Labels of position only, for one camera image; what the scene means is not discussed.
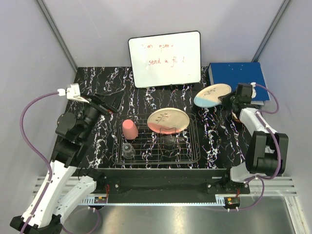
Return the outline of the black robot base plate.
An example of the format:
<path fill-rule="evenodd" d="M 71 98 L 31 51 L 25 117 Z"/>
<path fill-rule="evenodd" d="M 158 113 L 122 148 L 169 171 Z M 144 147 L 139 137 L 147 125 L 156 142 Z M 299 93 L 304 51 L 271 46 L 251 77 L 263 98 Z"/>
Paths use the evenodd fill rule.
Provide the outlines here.
<path fill-rule="evenodd" d="M 250 194 L 232 182 L 228 169 L 113 169 L 100 168 L 109 186 L 110 205 L 207 205 L 216 195 Z"/>

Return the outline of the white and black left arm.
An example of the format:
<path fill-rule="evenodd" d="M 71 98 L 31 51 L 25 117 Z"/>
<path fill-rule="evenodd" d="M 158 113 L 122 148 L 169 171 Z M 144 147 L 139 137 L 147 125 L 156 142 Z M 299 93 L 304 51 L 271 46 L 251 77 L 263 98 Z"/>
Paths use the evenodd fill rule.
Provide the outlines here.
<path fill-rule="evenodd" d="M 24 131 L 24 116 L 37 101 L 49 96 L 66 96 L 68 100 L 83 102 L 81 115 L 67 112 L 57 120 L 56 134 L 61 140 L 55 145 L 50 160 L 34 147 Z M 20 116 L 19 127 L 25 142 L 45 162 L 48 172 L 27 210 L 16 216 L 10 226 L 21 234 L 59 234 L 63 224 L 80 202 L 91 193 L 108 193 L 105 174 L 91 168 L 64 197 L 63 188 L 82 162 L 88 149 L 87 140 L 102 115 L 118 112 L 119 106 L 108 101 L 108 95 L 85 95 L 73 88 L 58 89 L 42 95 L 26 105 Z"/>

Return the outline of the blue and cream plate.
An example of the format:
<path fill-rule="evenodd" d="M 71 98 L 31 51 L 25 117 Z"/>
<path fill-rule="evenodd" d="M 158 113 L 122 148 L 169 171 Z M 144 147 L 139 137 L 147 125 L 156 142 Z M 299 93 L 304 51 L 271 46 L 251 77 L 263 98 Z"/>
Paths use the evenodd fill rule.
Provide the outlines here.
<path fill-rule="evenodd" d="M 227 84 L 214 84 L 201 90 L 194 98 L 194 104 L 201 108 L 211 108 L 221 103 L 219 97 L 232 91 Z"/>

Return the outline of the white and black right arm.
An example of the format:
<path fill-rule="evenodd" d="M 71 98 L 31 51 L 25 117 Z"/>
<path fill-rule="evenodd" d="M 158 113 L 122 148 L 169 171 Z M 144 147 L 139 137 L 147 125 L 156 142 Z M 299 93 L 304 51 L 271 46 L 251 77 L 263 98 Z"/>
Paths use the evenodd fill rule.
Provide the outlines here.
<path fill-rule="evenodd" d="M 276 110 L 262 110 L 251 104 L 255 88 L 260 87 L 271 94 L 276 103 Z M 252 82 L 239 83 L 236 90 L 218 98 L 221 104 L 230 109 L 232 114 L 247 128 L 251 141 L 245 161 L 230 169 L 229 177 L 221 181 L 226 193 L 233 193 L 239 183 L 249 183 L 253 179 L 271 180 L 283 174 L 286 168 L 289 138 L 271 127 L 262 114 L 276 114 L 279 103 L 276 96 L 265 86 Z"/>

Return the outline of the pink and cream plate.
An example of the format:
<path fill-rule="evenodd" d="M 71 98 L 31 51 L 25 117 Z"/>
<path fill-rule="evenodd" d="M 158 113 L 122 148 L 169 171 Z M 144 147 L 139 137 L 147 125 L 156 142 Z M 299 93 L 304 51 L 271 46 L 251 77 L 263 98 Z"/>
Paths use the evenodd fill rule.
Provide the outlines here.
<path fill-rule="evenodd" d="M 177 108 L 162 108 L 154 111 L 147 119 L 147 126 L 156 133 L 176 134 L 185 130 L 190 123 L 188 115 Z"/>

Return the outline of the pink plastic cup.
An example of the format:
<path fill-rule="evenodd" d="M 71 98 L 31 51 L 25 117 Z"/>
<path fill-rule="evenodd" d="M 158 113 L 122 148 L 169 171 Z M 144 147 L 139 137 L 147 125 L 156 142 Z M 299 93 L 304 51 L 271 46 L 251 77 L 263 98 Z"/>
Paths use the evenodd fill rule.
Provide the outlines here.
<path fill-rule="evenodd" d="M 126 119 L 122 123 L 122 132 L 126 139 L 133 140 L 138 136 L 138 129 L 131 119 Z"/>

